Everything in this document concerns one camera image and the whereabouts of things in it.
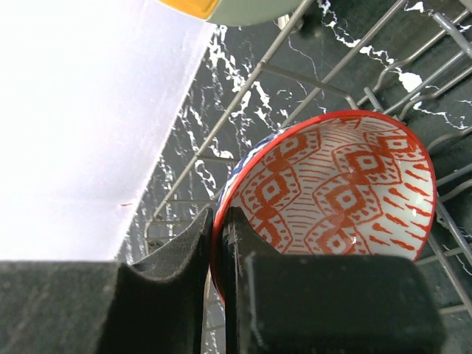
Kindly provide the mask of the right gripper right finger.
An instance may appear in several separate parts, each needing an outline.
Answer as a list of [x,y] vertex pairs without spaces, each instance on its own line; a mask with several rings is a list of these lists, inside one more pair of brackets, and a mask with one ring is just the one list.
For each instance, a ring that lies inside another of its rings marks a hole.
[[439,353],[446,331],[402,257],[282,255],[232,207],[223,223],[228,353]]

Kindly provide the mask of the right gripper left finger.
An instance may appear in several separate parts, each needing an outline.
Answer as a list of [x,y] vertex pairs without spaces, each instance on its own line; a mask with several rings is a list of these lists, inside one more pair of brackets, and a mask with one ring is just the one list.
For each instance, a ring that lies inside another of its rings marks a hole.
[[1,264],[3,353],[199,353],[213,211],[133,265]]

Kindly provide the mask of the red geometric pattern bowl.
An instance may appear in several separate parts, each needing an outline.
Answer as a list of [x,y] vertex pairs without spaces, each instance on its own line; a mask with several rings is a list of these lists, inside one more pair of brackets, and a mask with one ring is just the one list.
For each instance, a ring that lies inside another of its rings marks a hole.
[[265,137],[229,174],[210,241],[214,285],[224,295],[222,231],[231,207],[281,254],[417,260],[436,205],[431,157],[402,122],[365,110],[312,117]]

